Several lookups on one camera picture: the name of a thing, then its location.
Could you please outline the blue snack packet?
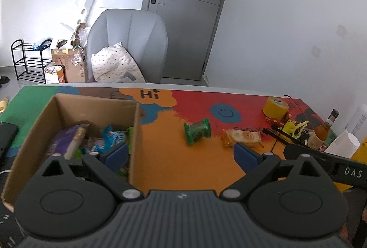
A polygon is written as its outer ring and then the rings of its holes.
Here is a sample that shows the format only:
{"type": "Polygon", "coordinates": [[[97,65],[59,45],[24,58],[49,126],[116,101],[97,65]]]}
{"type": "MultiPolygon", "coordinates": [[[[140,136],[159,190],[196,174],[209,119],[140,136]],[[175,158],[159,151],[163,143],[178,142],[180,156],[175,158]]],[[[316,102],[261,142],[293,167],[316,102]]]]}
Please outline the blue snack packet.
{"type": "Polygon", "coordinates": [[[101,131],[103,136],[103,144],[100,148],[101,152],[106,152],[112,149],[114,146],[125,142],[126,133],[124,131],[114,131],[111,125],[107,126],[101,131]]]}

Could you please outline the small green snack packet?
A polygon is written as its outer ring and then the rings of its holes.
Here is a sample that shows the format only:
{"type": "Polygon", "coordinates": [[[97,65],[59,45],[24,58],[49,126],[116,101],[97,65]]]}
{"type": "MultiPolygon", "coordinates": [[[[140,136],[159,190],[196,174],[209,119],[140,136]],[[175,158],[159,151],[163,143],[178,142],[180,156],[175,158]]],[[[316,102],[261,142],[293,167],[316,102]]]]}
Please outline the small green snack packet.
{"type": "Polygon", "coordinates": [[[134,128],[133,127],[129,127],[125,131],[125,135],[126,135],[125,143],[127,143],[127,145],[128,145],[129,155],[131,155],[132,150],[133,150],[133,133],[134,133],[134,128]]]}

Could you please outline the purple bread package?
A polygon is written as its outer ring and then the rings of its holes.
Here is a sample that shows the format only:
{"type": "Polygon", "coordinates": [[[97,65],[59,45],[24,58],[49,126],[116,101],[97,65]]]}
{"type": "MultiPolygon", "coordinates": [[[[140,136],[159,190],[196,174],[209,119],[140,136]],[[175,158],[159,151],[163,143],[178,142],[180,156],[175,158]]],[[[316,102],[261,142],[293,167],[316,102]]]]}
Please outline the purple bread package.
{"type": "Polygon", "coordinates": [[[46,156],[55,153],[63,155],[65,159],[73,158],[77,148],[85,138],[87,127],[85,124],[74,125],[58,132],[47,147],[46,156]]]}

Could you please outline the white paper towel roll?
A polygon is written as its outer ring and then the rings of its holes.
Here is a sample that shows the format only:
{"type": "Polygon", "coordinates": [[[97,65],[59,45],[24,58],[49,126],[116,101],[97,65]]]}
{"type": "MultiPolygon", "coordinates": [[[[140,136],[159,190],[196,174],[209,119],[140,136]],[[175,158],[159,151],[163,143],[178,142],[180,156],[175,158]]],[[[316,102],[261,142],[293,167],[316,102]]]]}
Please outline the white paper towel roll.
{"type": "Polygon", "coordinates": [[[326,153],[339,157],[351,158],[360,146],[355,135],[345,130],[326,149],[326,153]]]}

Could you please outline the orange biscuit packet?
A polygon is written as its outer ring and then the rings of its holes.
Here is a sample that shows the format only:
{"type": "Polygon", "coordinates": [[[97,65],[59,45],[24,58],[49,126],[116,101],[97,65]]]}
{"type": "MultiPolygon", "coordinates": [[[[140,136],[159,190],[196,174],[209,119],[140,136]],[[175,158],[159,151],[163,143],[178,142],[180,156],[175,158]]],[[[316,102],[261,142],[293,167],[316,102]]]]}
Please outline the orange biscuit packet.
{"type": "Polygon", "coordinates": [[[234,147],[236,143],[244,144],[250,148],[263,147],[259,132],[245,130],[223,130],[221,140],[226,147],[234,147]]]}

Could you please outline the black rod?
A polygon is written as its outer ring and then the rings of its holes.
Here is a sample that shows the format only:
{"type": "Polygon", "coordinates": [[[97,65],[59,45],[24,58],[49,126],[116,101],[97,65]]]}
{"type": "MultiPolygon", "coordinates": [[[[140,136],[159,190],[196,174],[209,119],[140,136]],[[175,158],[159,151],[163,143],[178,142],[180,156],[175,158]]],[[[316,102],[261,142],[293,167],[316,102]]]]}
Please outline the black rod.
{"type": "Polygon", "coordinates": [[[281,130],[272,130],[269,128],[263,128],[262,133],[275,138],[275,140],[283,143],[284,145],[287,144],[302,145],[302,142],[300,142],[299,140],[293,138],[292,136],[286,134],[281,130]]]}

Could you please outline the brown glass bottle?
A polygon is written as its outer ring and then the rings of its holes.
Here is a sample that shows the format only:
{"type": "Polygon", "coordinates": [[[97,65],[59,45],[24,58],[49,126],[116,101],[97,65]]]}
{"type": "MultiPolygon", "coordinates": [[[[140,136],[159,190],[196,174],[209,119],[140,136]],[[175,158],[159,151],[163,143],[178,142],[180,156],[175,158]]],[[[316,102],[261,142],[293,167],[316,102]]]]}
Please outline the brown glass bottle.
{"type": "Polygon", "coordinates": [[[327,140],[328,138],[328,133],[331,130],[331,126],[333,125],[339,114],[340,113],[336,109],[332,110],[328,119],[310,133],[310,137],[307,140],[307,146],[309,148],[318,150],[323,145],[325,140],[327,140]]]}

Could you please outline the yellow green plastic toy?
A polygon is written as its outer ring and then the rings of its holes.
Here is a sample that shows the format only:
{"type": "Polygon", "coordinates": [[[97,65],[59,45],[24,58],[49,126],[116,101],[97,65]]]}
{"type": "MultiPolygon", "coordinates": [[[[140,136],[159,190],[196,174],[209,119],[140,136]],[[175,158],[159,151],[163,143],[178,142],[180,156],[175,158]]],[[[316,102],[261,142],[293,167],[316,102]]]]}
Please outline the yellow green plastic toy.
{"type": "Polygon", "coordinates": [[[308,123],[309,121],[304,122],[288,121],[281,128],[281,131],[284,132],[284,134],[280,134],[280,137],[283,139],[290,139],[290,137],[298,139],[302,135],[304,129],[307,127],[308,123]]]}

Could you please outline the brown cardboard box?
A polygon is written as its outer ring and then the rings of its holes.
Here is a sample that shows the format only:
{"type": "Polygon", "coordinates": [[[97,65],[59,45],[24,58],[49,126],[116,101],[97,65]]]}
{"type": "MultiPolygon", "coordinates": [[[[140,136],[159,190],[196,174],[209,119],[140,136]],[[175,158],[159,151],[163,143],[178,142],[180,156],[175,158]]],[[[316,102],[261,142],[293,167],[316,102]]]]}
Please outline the brown cardboard box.
{"type": "Polygon", "coordinates": [[[88,138],[102,138],[102,131],[109,126],[117,131],[132,127],[132,147],[136,147],[141,136],[140,119],[141,108],[135,101],[72,94],[52,96],[21,142],[3,187],[2,203],[14,210],[20,192],[53,153],[50,146],[57,134],[73,130],[73,141],[82,144],[88,138]]]}

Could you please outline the yellow tape roll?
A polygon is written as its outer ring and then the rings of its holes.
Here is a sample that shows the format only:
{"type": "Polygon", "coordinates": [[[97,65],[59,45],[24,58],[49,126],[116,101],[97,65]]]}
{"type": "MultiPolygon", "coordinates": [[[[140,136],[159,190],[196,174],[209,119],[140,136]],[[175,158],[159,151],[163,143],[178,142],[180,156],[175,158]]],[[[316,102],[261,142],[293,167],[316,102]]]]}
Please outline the yellow tape roll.
{"type": "Polygon", "coordinates": [[[286,102],[279,98],[268,97],[262,112],[269,119],[281,121],[289,110],[286,102]]]}

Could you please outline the colourful cartoon table mat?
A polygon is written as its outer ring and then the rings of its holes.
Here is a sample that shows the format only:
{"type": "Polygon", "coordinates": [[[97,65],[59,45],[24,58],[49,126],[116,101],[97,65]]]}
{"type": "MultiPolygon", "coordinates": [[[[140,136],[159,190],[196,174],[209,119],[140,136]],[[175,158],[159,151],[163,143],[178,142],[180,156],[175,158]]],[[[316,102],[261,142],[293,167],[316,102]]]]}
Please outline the colourful cartoon table mat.
{"type": "Polygon", "coordinates": [[[87,86],[27,86],[1,115],[17,126],[14,157],[1,198],[13,204],[63,136],[78,141],[72,157],[129,145],[129,183],[151,189],[221,191],[243,176],[234,144],[281,154],[263,134],[275,119],[263,109],[278,98],[203,91],[87,86]]]}

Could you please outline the white dotted pillow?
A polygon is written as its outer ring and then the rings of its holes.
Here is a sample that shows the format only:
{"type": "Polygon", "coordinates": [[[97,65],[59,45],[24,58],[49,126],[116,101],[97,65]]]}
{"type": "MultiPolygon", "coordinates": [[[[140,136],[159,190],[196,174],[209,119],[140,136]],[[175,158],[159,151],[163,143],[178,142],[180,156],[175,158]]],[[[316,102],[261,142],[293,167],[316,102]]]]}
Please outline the white dotted pillow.
{"type": "Polygon", "coordinates": [[[90,59],[98,83],[145,83],[139,66],[121,42],[102,48],[90,59]]]}

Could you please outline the brown paper bag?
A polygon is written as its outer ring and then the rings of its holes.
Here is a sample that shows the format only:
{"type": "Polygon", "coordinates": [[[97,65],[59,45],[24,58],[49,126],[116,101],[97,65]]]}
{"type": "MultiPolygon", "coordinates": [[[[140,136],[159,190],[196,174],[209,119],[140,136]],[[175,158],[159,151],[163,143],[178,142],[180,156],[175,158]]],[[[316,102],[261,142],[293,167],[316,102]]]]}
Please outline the brown paper bag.
{"type": "Polygon", "coordinates": [[[82,49],[51,49],[52,61],[65,68],[67,83],[85,83],[88,80],[86,58],[82,49]]]}

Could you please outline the grey door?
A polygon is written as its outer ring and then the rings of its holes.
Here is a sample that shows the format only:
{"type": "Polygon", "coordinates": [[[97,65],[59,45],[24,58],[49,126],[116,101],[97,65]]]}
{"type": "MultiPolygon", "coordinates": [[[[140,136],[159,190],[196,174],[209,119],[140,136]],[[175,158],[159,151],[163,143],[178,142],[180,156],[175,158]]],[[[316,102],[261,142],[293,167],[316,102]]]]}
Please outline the grey door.
{"type": "Polygon", "coordinates": [[[142,9],[165,23],[168,49],[163,77],[200,80],[216,33],[224,0],[143,0],[142,9]]]}

